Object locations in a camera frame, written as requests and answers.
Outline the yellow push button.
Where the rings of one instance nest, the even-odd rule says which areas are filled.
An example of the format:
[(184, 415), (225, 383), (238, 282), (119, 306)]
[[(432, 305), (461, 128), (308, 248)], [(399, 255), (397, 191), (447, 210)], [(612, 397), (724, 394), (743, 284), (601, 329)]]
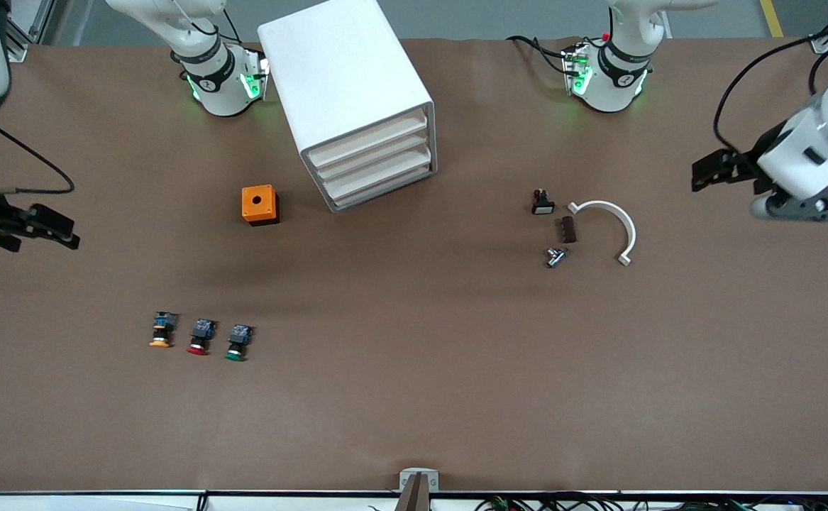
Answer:
[(177, 315), (172, 312), (158, 312), (152, 324), (150, 346), (167, 348), (171, 346), (171, 334), (176, 329)]

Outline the red push button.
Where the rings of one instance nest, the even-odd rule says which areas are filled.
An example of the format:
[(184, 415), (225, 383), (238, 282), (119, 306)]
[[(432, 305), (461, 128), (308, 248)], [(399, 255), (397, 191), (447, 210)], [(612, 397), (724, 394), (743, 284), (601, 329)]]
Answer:
[(218, 323), (214, 320), (199, 318), (196, 320), (192, 331), (187, 352), (197, 356), (209, 355), (209, 344), (215, 336)]

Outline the green push button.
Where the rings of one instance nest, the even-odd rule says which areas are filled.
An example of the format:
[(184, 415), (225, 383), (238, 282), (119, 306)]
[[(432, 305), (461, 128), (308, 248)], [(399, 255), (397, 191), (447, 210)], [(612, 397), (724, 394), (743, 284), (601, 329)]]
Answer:
[(226, 359), (229, 361), (243, 362), (245, 361), (246, 347), (248, 347), (253, 340), (253, 327), (247, 324), (235, 324), (230, 330), (228, 336), (228, 351), (226, 352)]

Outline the brown wedge strip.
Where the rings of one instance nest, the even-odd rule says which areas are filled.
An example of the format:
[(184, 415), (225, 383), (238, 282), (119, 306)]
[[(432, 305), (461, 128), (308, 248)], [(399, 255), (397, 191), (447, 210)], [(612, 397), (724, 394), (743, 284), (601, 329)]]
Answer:
[(407, 476), (394, 511), (432, 511), (430, 485), (424, 472)]

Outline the white curved plastic bracket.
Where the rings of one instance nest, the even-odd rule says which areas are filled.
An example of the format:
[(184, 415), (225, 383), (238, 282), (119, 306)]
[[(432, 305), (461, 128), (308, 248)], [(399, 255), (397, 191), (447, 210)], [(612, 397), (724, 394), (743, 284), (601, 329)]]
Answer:
[(591, 200), (583, 202), (581, 204), (570, 202), (570, 204), (568, 205), (568, 210), (572, 214), (579, 214), (585, 210), (592, 208), (608, 212), (621, 222), (626, 233), (626, 246), (624, 247), (624, 249), (622, 249), (622, 251), (619, 253), (616, 259), (623, 266), (631, 265), (631, 253), (632, 251), (634, 251), (635, 246), (637, 244), (638, 231), (635, 226), (634, 220), (632, 220), (630, 214), (628, 214), (624, 210), (624, 208), (618, 206), (618, 204), (602, 200)]

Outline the orange button enclosure box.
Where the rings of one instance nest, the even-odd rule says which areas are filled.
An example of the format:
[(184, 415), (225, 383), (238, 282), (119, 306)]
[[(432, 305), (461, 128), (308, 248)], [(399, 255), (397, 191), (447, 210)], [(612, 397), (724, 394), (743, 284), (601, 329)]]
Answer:
[(267, 226), (280, 223), (280, 197), (272, 185), (243, 187), (241, 190), (241, 216), (251, 226)]

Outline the white table edge rail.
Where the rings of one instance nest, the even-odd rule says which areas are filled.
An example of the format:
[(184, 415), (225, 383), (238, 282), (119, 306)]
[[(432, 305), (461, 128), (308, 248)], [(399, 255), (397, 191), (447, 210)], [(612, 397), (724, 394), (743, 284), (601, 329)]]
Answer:
[[(394, 511), (399, 490), (0, 492), (0, 511)], [(442, 490), (433, 511), (828, 511), (828, 492)]]

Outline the grey metal clamp bracket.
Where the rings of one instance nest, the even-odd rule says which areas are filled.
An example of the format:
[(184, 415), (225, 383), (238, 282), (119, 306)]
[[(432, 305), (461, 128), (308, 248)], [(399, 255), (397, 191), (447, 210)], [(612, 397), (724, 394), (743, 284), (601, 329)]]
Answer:
[(432, 495), (440, 489), (439, 472), (430, 468), (405, 468), (399, 474), (400, 495), (394, 511), (433, 511)]

